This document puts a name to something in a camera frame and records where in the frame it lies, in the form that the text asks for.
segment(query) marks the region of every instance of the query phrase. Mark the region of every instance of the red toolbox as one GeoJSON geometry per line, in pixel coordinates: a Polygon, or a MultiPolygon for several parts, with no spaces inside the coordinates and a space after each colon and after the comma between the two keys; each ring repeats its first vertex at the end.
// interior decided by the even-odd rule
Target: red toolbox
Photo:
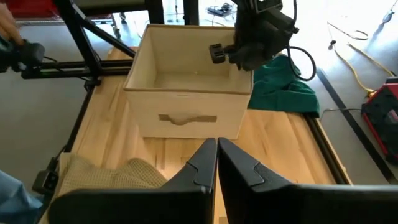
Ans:
{"type": "Polygon", "coordinates": [[[52,0],[7,0],[5,2],[15,18],[48,18],[58,15],[52,0]]]}

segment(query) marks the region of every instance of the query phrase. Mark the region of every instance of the person's hand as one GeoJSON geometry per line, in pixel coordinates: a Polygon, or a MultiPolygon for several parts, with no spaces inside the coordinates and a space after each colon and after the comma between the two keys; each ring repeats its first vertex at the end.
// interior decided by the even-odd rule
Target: person's hand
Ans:
{"type": "Polygon", "coordinates": [[[19,45],[24,44],[16,26],[15,19],[7,6],[3,3],[0,3],[0,35],[6,40],[14,40],[15,43],[19,45]]]}

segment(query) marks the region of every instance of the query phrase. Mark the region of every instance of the floor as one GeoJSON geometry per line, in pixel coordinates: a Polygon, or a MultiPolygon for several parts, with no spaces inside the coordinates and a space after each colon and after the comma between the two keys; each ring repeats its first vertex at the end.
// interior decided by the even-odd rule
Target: floor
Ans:
{"type": "MultiPolygon", "coordinates": [[[[175,1],[164,0],[165,18],[168,24],[183,24],[182,0],[178,0],[177,13],[175,1]]],[[[204,26],[233,26],[234,17],[213,17],[206,8],[220,6],[220,0],[202,0],[200,2],[200,23],[204,26]]],[[[292,45],[307,49],[315,58],[318,66],[338,92],[341,99],[350,108],[359,108],[366,93],[360,89],[354,76],[347,67],[328,50],[330,36],[326,21],[344,25],[348,30],[361,29],[369,34],[369,40],[354,44],[368,52],[388,69],[398,73],[398,38],[396,27],[398,19],[393,16],[390,23],[379,26],[383,16],[393,5],[394,0],[385,0],[377,6],[359,0],[299,1],[299,34],[292,38],[292,45]]],[[[292,15],[292,6],[285,3],[283,11],[292,15]]],[[[122,41],[128,45],[138,45],[148,21],[146,11],[127,14],[128,26],[119,23],[122,41]]],[[[109,25],[101,28],[112,33],[109,25]]],[[[346,37],[333,32],[338,41],[338,50],[358,70],[361,80],[370,88],[379,88],[387,77],[382,70],[366,58],[353,52],[346,46],[346,37]]],[[[31,42],[40,42],[46,48],[46,56],[59,61],[81,60],[81,55],[64,26],[25,26],[21,28],[23,37],[31,42]]],[[[89,34],[98,54],[105,58],[111,46],[89,34]]],[[[311,72],[308,59],[294,52],[293,60],[303,74],[311,72]]],[[[316,91],[322,111],[336,108],[330,95],[318,78],[309,82],[316,91]]],[[[83,101],[85,91],[83,81],[77,78],[51,80],[23,80],[19,74],[7,72],[0,75],[0,169],[21,179],[30,189],[39,170],[45,169],[50,158],[61,150],[66,143],[76,116],[83,101]]],[[[357,111],[352,115],[363,128],[369,139],[375,143],[368,127],[357,111]]],[[[339,111],[327,112],[322,124],[348,174],[355,184],[387,184],[369,154],[352,131],[339,111]]],[[[398,168],[389,165],[398,177],[398,168]]]]}

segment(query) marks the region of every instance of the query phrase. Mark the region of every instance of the yellow cable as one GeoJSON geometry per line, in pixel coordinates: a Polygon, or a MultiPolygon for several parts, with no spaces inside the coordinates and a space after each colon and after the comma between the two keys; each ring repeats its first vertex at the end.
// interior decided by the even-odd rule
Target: yellow cable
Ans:
{"type": "MultiPolygon", "coordinates": [[[[330,37],[332,38],[332,40],[333,40],[333,37],[332,37],[332,35],[331,35],[329,25],[331,25],[332,27],[334,27],[336,30],[342,32],[342,33],[345,34],[347,37],[354,38],[354,37],[352,37],[349,33],[347,33],[347,32],[345,32],[345,31],[341,30],[341,29],[338,28],[337,26],[335,26],[335,25],[331,24],[330,22],[328,22],[328,30],[329,30],[329,34],[330,34],[330,37]]],[[[378,66],[379,66],[380,68],[382,68],[385,72],[387,72],[390,76],[394,76],[394,74],[393,74],[390,70],[388,70],[386,67],[384,67],[383,65],[381,65],[379,62],[375,61],[372,57],[370,57],[367,53],[363,52],[361,49],[355,47],[355,46],[354,46],[353,44],[351,44],[349,41],[348,41],[348,45],[349,45],[350,47],[352,47],[354,50],[356,50],[357,52],[363,54],[363,55],[364,55],[365,57],[367,57],[372,63],[375,63],[376,65],[378,65],[378,66]]],[[[338,51],[337,51],[337,49],[336,49],[336,47],[335,47],[334,44],[332,45],[332,47],[333,47],[333,50],[336,52],[337,56],[338,56],[342,61],[344,61],[344,63],[351,69],[351,71],[353,72],[353,74],[354,74],[354,76],[355,76],[355,79],[356,79],[356,81],[358,82],[358,84],[360,85],[360,87],[366,91],[366,93],[367,93],[366,95],[367,95],[368,97],[372,97],[372,96],[375,94],[376,91],[375,91],[375,90],[372,90],[372,89],[370,89],[370,88],[367,88],[366,86],[364,86],[363,83],[361,82],[361,80],[359,79],[358,73],[356,72],[356,70],[354,69],[354,67],[353,67],[346,59],[344,59],[344,58],[338,53],[338,51]]]]}

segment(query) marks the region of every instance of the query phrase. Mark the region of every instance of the beige cloth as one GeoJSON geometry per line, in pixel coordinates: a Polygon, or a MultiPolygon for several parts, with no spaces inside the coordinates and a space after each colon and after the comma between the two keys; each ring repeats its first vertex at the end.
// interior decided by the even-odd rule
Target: beige cloth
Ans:
{"type": "MultiPolygon", "coordinates": [[[[90,161],[71,153],[63,153],[59,163],[59,181],[52,200],[77,189],[142,189],[157,188],[166,179],[142,159],[131,159],[116,169],[95,167],[90,161]]],[[[47,224],[47,212],[40,224],[47,224]]]]}

